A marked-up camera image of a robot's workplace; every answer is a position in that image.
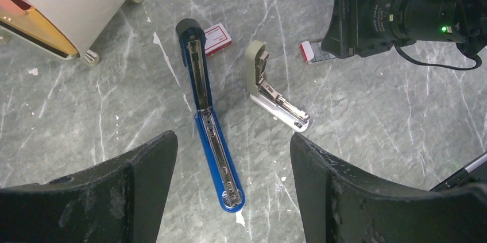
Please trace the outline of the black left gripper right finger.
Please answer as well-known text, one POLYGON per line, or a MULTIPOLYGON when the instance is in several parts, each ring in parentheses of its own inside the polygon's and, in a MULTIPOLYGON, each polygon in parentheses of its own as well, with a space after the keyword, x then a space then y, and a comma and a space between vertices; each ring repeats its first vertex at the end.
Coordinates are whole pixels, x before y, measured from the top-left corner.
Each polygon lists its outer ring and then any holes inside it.
POLYGON ((404 186, 299 133, 290 155, 307 242, 486 241, 486 183, 440 192, 404 186))

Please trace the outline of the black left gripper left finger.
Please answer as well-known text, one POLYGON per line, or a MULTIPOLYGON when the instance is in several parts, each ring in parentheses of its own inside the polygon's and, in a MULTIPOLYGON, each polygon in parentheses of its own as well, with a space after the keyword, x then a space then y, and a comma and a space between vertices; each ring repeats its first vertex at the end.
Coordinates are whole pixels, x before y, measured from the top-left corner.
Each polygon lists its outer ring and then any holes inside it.
POLYGON ((46 184, 1 189, 2 242, 155 242, 178 141, 169 130, 46 184))

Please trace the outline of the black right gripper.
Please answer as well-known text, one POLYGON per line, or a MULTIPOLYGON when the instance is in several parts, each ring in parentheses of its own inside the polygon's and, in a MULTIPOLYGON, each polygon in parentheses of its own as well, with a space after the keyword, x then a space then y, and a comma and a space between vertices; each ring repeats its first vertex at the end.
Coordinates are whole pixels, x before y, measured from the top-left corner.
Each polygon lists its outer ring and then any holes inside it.
POLYGON ((393 26, 399 21, 399 0, 334 0, 330 26, 321 50, 339 59, 368 57, 406 47, 415 40, 393 26))

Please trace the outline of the staple box tray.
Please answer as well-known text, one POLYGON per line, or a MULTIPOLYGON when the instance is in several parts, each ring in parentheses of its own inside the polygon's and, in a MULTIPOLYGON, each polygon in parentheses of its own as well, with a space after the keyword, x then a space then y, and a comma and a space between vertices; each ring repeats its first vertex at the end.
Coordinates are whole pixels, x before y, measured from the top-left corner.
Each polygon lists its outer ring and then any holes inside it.
POLYGON ((303 41, 300 44, 304 62, 308 65, 334 60, 336 57, 321 49, 321 41, 303 41))

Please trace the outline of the beige olive stapler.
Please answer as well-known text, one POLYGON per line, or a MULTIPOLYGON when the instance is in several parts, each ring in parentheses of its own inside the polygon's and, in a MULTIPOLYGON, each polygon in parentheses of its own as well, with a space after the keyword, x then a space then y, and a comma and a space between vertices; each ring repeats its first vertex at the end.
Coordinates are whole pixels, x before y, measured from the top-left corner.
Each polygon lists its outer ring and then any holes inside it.
POLYGON ((289 103, 267 82, 265 68, 268 59, 266 44, 259 40, 252 41, 243 55, 250 99, 294 131, 303 132, 309 126, 310 116, 289 103))

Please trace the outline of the red staple box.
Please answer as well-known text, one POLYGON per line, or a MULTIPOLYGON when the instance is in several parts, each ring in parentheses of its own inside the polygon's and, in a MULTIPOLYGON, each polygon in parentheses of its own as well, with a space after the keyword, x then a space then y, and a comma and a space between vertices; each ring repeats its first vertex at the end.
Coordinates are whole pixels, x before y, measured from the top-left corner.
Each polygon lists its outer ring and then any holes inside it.
POLYGON ((205 29, 204 35, 206 38, 206 56, 211 56, 232 44, 232 38, 222 23, 215 24, 205 29))

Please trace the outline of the blue black stapler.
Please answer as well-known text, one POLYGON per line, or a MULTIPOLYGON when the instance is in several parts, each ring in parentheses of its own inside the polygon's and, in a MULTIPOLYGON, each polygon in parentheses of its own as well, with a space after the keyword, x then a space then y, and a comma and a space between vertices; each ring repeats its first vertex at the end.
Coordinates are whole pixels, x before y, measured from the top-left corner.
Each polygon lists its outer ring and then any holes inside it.
POLYGON ((245 204, 245 194, 214 110, 204 48, 204 30, 197 20, 185 18, 177 23, 175 31, 192 87, 196 128, 219 204, 224 211, 236 213, 245 204))

